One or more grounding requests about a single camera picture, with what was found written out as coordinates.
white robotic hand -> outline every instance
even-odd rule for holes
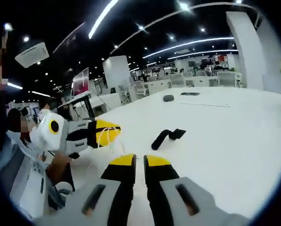
[[[61,115],[50,112],[39,124],[37,139],[34,140],[42,150],[71,155],[85,150],[88,146],[106,146],[120,131],[118,125],[103,120],[67,121]]]

ceiling light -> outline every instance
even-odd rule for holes
[[[50,97],[50,95],[46,95],[46,94],[39,93],[39,92],[35,92],[35,91],[32,91],[32,93],[38,94],[38,95],[41,95],[41,96],[44,96],[44,97]]]
[[[10,24],[10,23],[5,23],[4,24],[4,29],[6,30],[6,31],[12,31],[13,30],[13,27],[12,27],[12,25]]]
[[[109,2],[109,4],[104,8],[103,12],[101,13],[101,15],[98,17],[98,19],[96,20],[96,22],[94,23],[92,29],[90,30],[88,37],[89,39],[92,38],[92,36],[94,35],[95,31],[97,30],[97,28],[99,27],[100,23],[103,21],[104,17],[108,14],[108,12],[111,10],[111,8],[118,2],[118,0],[111,0]]]
[[[25,36],[25,37],[23,38],[23,41],[24,41],[24,42],[28,42],[28,41],[29,41],[29,37],[28,37],[28,36]]]
[[[151,63],[151,64],[147,64],[146,66],[150,66],[150,65],[154,65],[154,64],[156,64],[156,62],[154,62],[154,63]]]
[[[172,46],[170,48],[165,48],[165,49],[162,49],[162,50],[160,50],[158,52],[155,52],[155,53],[151,53],[147,56],[144,56],[143,59],[145,59],[149,56],[151,57],[151,56],[153,56],[155,54],[158,54],[158,53],[162,53],[162,52],[174,49],[174,48],[181,47],[181,46],[187,46],[187,45],[191,45],[191,44],[195,44],[195,43],[201,43],[201,42],[207,42],[207,41],[219,41],[219,40],[234,40],[234,38],[233,37],[224,37],[224,38],[213,38],[213,39],[203,39],[203,40],[191,41],[191,42],[187,42],[187,43],[184,43],[184,44]]]
[[[180,8],[182,8],[182,10],[184,10],[184,11],[189,11],[189,10],[190,10],[187,3],[179,2],[179,6],[180,6]]]
[[[23,89],[21,86],[15,85],[13,83],[8,82],[8,86],[14,87],[16,89]]]
[[[134,72],[136,70],[139,70],[139,67],[132,69],[130,72]]]
[[[204,54],[204,53],[215,53],[215,52],[238,52],[237,49],[223,49],[223,50],[211,50],[211,51],[205,51],[205,52],[198,52],[198,53],[189,53],[189,54],[185,54],[185,55],[180,55],[180,56],[174,56],[174,57],[170,57],[168,58],[168,60],[177,58],[177,57],[187,57],[187,56],[191,56],[191,55],[195,55],[195,54]]]

black ceiling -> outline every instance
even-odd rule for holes
[[[92,39],[88,39],[88,33],[93,24],[110,1],[42,0],[36,3],[26,0],[12,1],[8,6],[10,9],[8,15],[11,16],[7,22],[12,24],[14,30],[9,33],[3,74],[9,78],[10,82],[22,86],[23,90],[8,89],[8,100],[27,101],[42,98],[28,93],[30,90],[57,96],[52,89],[56,85],[64,86],[70,83],[72,77],[86,67],[89,67],[91,72],[90,78],[103,76],[101,59],[107,59],[114,45],[120,44],[138,31],[138,24],[145,26],[180,9],[177,0],[119,0],[104,18]],[[189,4],[192,2],[193,5],[217,2],[213,0],[181,1]],[[131,56],[128,61],[135,62],[135,67],[136,65],[142,67],[148,61],[158,60],[165,63],[168,57],[174,55],[174,51],[145,60],[142,57],[190,40],[231,36],[226,22],[226,11],[245,11],[253,23],[257,16],[256,11],[237,6],[210,6],[198,8],[192,12],[183,12],[154,24],[146,29],[146,32],[137,34],[117,49],[112,56]],[[64,38],[82,23],[84,24],[68,38],[70,44],[66,45],[65,41],[53,53]],[[200,32],[201,26],[205,27],[206,32]],[[50,57],[43,60],[40,65],[32,65],[27,69],[20,66],[14,59],[23,45],[26,45],[22,42],[25,35],[29,35],[30,40],[43,40],[50,54]],[[175,40],[170,40],[168,35],[173,35]],[[196,51],[211,50],[212,45],[215,49],[226,49],[231,47],[231,42],[198,44]]]

